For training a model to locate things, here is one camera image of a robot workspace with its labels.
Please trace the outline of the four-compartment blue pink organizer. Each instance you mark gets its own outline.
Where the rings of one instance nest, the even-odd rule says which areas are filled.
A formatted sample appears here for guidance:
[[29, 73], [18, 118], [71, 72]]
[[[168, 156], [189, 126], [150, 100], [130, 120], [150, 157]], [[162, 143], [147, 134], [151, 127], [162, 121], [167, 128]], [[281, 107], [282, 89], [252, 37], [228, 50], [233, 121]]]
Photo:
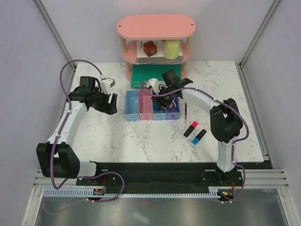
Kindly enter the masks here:
[[128, 121], [164, 121], [178, 120], [181, 115], [179, 99], [176, 97], [176, 108], [155, 111], [153, 110], [153, 101], [140, 90], [127, 90], [125, 101], [125, 117]]

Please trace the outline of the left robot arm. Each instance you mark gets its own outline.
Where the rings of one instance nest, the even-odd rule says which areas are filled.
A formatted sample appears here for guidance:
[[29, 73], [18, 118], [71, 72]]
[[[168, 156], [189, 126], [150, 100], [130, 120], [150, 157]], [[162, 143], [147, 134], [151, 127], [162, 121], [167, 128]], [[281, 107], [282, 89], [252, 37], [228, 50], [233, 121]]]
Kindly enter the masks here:
[[36, 153], [44, 177], [51, 180], [87, 177], [93, 185], [103, 181], [103, 173], [96, 169], [94, 162], [79, 160], [73, 142], [89, 109], [108, 115], [117, 113], [117, 94], [112, 92], [114, 85], [112, 78], [80, 78], [79, 86], [67, 96], [64, 113], [54, 133], [47, 142], [37, 145]]

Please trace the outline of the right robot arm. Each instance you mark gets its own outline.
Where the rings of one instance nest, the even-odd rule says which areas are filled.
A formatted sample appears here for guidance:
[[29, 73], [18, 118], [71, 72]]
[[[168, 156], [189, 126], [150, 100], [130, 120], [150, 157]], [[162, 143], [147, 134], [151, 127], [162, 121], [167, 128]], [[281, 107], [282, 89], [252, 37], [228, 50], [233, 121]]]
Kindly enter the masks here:
[[218, 184], [227, 185], [235, 174], [232, 143], [243, 127], [236, 101], [232, 98], [217, 100], [197, 88], [191, 79], [180, 79], [174, 70], [167, 71], [162, 78], [164, 82], [154, 78], [147, 82], [147, 88], [154, 91], [151, 99], [160, 110], [166, 110], [178, 97], [195, 104], [209, 114], [210, 131], [218, 142], [215, 179]]

